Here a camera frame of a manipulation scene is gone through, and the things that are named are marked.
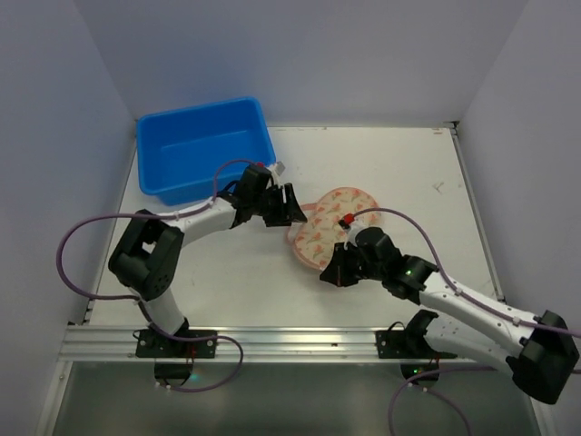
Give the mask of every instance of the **purple cable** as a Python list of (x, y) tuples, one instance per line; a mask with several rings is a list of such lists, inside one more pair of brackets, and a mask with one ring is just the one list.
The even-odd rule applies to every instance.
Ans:
[[(420, 374), (416, 374), (416, 375), (409, 377), (403, 383), (400, 384), (400, 386), (396, 389), (396, 392), (391, 397), (391, 400), (389, 401), (389, 407), (388, 407), (389, 434), (391, 434), (391, 436), (396, 436), (395, 424), (393, 422), (393, 412), (394, 412), (394, 408), (396, 405), (396, 400), (398, 399), (400, 394), (406, 389), (406, 387), (410, 383), (414, 382), (415, 380), (421, 379), (423, 377), (428, 377), (430, 375), (439, 375), (439, 374), (446, 374), (449, 372), (463, 372), (463, 371), (494, 371), (494, 369), (490, 368), (488, 366), (477, 366), (477, 367), (472, 367), (472, 368), (446, 368), (446, 369), (438, 369), (438, 370), (433, 370), (433, 371), (426, 371), (426, 372), (422, 372)], [(452, 400), (446, 398), (444, 395), (442, 395), (441, 393), (439, 393), (437, 391), (427, 390), (427, 393), (431, 393), (435, 397), (440, 398), (443, 402), (445, 402), (450, 407), (452, 407), (458, 413), (458, 415), (460, 416), (460, 418), (464, 422), (468, 436), (472, 436), (472, 429), (470, 428), (470, 423), (468, 422), (468, 418), (466, 417), (464, 412), (458, 407), (458, 405), (456, 403), (454, 403)]]
[[(218, 170), (216, 171), (216, 173), (214, 174), (214, 177), (213, 177), (213, 191), (212, 191), (211, 200), (209, 202), (207, 202), (205, 205), (203, 205), (202, 207), (200, 207), (199, 209), (195, 209), (193, 211), (189, 211), (189, 212), (184, 213), (182, 215), (178, 215), (178, 217), (179, 218), (187, 218), (187, 217), (194, 216), (198, 213), (202, 213), (202, 212), (210, 209), (212, 207), (213, 202), (216, 200), (216, 198), (218, 196), (218, 174), (220, 174), (220, 172), (224, 168), (226, 168), (227, 166), (229, 166), (231, 164), (238, 164), (238, 163), (254, 164), (253, 161), (250, 161), (248, 159), (235, 159), (235, 160), (229, 161), (229, 162), (225, 163), (224, 165), (222, 165), (220, 168), (218, 168)], [(225, 341), (232, 342), (234, 345), (236, 345), (236, 347), (238, 347), (238, 350), (240, 350), (240, 359), (238, 360), (238, 364), (236, 365), (234, 370), (230, 373), (230, 375), (228, 375), (227, 377), (225, 377), (221, 381), (218, 381), (214, 384), (211, 384), (210, 386), (204, 386), (202, 388), (183, 388), (182, 386), (171, 386), (171, 389), (173, 391), (191, 392), (191, 393), (210, 391), (210, 390), (216, 389), (216, 388), (222, 386), (223, 384), (229, 382), (230, 380), (232, 380), (236, 376), (236, 374), (238, 374), (238, 372), (240, 371), (240, 368), (242, 367), (242, 361), (244, 360), (244, 351), (242, 349), (242, 346), (234, 338), (231, 338), (230, 336), (222, 336), (222, 335), (206, 336), (206, 337), (202, 337), (202, 338), (181, 338), (179, 336), (174, 336), (172, 334), (169, 334), (168, 332), (165, 332), (164, 330), (162, 330), (161, 327), (159, 327), (158, 325), (153, 323), (152, 318), (149, 316), (149, 314), (145, 310), (145, 307), (143, 306), (143, 304), (141, 304), (141, 298), (139, 298), (137, 295), (132, 295), (132, 294), (98, 295), (96, 293), (87, 292), (87, 291), (84, 291), (83, 289), (79, 288), (77, 285), (75, 285), (69, 279), (69, 277), (66, 275), (66, 272), (64, 271), (64, 267), (63, 267), (64, 246), (66, 245), (68, 240), (71, 238), (73, 233), (88, 223), (94, 223), (96, 221), (109, 220), (109, 219), (113, 219), (113, 218), (139, 218), (139, 219), (144, 219), (144, 220), (162, 220), (162, 221), (166, 220), (166, 221), (169, 221), (169, 220), (176, 219), (176, 216), (175, 215), (148, 215), (145, 213), (110, 213), (107, 215), (94, 216), (94, 217), (87, 218), (85, 220), (80, 221), (79, 223), (77, 223), (73, 227), (71, 227), (71, 229), (69, 229), (68, 232), (66, 232), (64, 234), (63, 238), (61, 239), (61, 242), (59, 242), (59, 244), (58, 244), (58, 248), (56, 249), (56, 270), (58, 272), (59, 277), (63, 281), (63, 283), (71, 291), (78, 293), (79, 295), (82, 295), (83, 297), (90, 298), (93, 300), (108, 300), (108, 301), (111, 301), (111, 300), (135, 300), (137, 302), (140, 302), (139, 308), (141, 309), (142, 314), (145, 317), (145, 319), (150, 324), (150, 327), (153, 330), (155, 330), (156, 332), (158, 332), (159, 334), (161, 334), (161, 336), (165, 336), (166, 338), (171, 339), (173, 341), (202, 342), (202, 341), (218, 341), (219, 339), (223, 339)]]
[[(410, 218), (409, 216), (407, 216), (406, 214), (396, 211), (394, 209), (387, 209), (384, 207), (372, 207), (369, 209), (364, 209), (362, 211), (359, 212), (355, 212), (353, 214), (353, 217), (359, 216), (363, 213), (369, 213), (369, 212), (385, 212), (385, 213), (391, 213), (394, 215), (397, 215), (401, 218), (403, 218), (404, 220), (406, 220), (408, 223), (410, 223), (411, 225), (413, 225), (423, 236), (424, 240), (426, 241), (426, 244), (428, 245), (429, 250), (432, 253), (432, 256), (434, 257), (434, 262), (436, 262), (436, 265), (439, 268), (439, 273), (442, 276), (442, 278), (444, 279), (444, 282), (446, 282), (446, 284), (455, 292), (459, 292), (459, 295), (461, 297), (463, 297), (465, 300), (471, 302), (472, 304), (474, 304), (475, 306), (479, 307), (480, 309), (488, 312), (488, 313), (492, 313), (493, 315), (497, 316), (498, 318), (501, 318), (505, 321), (510, 321), (513, 322), (513, 318), (509, 315), (506, 315), (500, 311), (497, 311), (496, 309), (487, 306), (486, 304), (484, 304), (483, 302), (480, 302), (479, 300), (475, 299), (474, 297), (472, 297), (471, 295), (467, 295), (465, 292), (462, 292), (453, 282), (452, 279), (449, 278), (449, 276), (446, 274), (446, 271), (444, 270), (444, 266), (442, 265), (441, 260), (439, 259), (438, 253), (436, 252), (436, 248), (434, 247), (434, 244), (432, 243), (432, 241), (429, 239), (428, 234), (426, 233), (426, 231), (424, 229), (421, 228), (421, 226), (418, 224), (418, 222), (416, 222), (414, 219)], [(581, 332), (578, 331), (574, 331), (574, 330), (568, 330), (568, 329), (562, 329), (560, 327), (552, 327), (549, 325), (543, 325), (543, 324), (539, 324), (536, 322), (527, 322), (527, 321), (521, 321), (520, 325), (524, 325), (525, 327), (530, 327), (533, 329), (539, 329), (539, 330), (546, 330), (548, 332), (554, 332), (554, 333), (559, 333), (559, 334), (568, 334), (571, 335), (575, 338), (580, 338), (581, 339)]]

